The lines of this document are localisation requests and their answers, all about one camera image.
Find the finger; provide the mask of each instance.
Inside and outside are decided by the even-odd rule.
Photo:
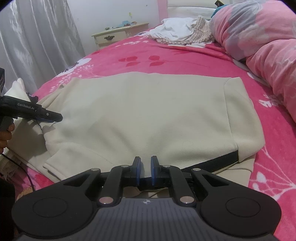
[[[0,131],[0,140],[7,141],[12,138],[12,134],[9,131]]]
[[[0,148],[7,147],[7,141],[0,141]]]
[[[15,130],[15,124],[12,123],[9,127],[8,127],[8,131],[12,132]]]

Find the black cable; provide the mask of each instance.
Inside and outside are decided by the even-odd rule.
[[[20,169],[22,169],[25,172],[25,174],[27,175],[27,177],[28,177],[28,179],[30,181],[32,190],[33,190],[33,192],[35,192],[35,188],[34,188],[34,185],[32,183],[32,180],[31,180],[29,174],[26,172],[26,170],[20,164],[17,164],[14,160],[12,160],[11,158],[9,158],[8,156],[4,155],[3,153],[1,153],[1,155],[4,156],[6,159],[10,160],[12,163],[14,163],[15,165],[17,165]]]

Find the drawer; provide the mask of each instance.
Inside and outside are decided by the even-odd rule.
[[[110,37],[114,36],[114,37],[111,40],[105,39],[105,38],[108,38],[109,36]],[[126,39],[125,31],[104,34],[104,35],[96,37],[96,41],[97,41],[98,44],[105,44],[105,43],[110,43],[111,44],[111,43],[115,43],[115,42],[117,42],[119,40],[123,40],[123,39]]]
[[[147,29],[148,29],[148,24],[135,26],[133,28],[130,28],[129,33],[131,36],[134,36],[140,32],[147,31]]]

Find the gray curtain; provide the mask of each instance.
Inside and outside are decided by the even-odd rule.
[[[15,0],[0,12],[2,93],[19,77],[34,93],[84,56],[66,0]]]

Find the pink headboard frame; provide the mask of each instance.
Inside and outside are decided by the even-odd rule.
[[[157,0],[157,4],[158,4],[159,21],[162,21],[164,18],[168,18],[167,0]]]

